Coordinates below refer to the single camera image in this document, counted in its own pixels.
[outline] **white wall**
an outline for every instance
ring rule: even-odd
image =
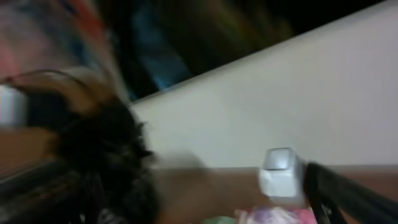
[[[257,166],[291,146],[329,165],[398,163],[398,2],[361,11],[133,106],[165,166]]]

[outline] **black object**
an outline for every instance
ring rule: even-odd
[[[159,201],[141,162],[152,152],[142,124],[118,98],[81,116],[56,91],[18,89],[29,102],[27,125],[56,132],[52,146],[61,159],[0,180],[1,224],[154,222]]]
[[[338,208],[360,223],[398,223],[398,203],[316,163],[309,163],[304,191],[318,224],[346,223]]]

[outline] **green cloth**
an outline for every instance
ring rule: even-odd
[[[231,217],[216,217],[207,219],[202,224],[235,224],[236,220]]]

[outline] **thin black wire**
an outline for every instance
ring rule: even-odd
[[[40,69],[40,70],[34,70],[34,71],[30,71],[30,72],[23,72],[20,73],[16,76],[11,76],[11,77],[6,77],[2,80],[2,82],[12,82],[15,80],[15,78],[19,78],[19,77],[30,77],[30,76],[34,76],[34,75],[43,75],[45,73],[52,73],[52,74],[56,74],[56,75],[60,75],[63,77],[67,77],[69,80],[74,81],[77,85],[80,86],[80,88],[86,92],[87,95],[89,95],[93,101],[95,101],[97,104],[99,104],[100,107],[104,107],[103,103],[98,99],[98,97],[96,96],[96,93],[87,85],[87,83],[81,81],[80,79],[74,77],[73,75],[67,73],[67,72],[62,72],[60,70],[55,70],[55,69]]]

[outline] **white object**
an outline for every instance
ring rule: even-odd
[[[25,95],[15,88],[0,85],[0,128],[18,128],[26,123]]]
[[[261,192],[274,203],[305,205],[304,163],[291,148],[270,149],[259,170]]]

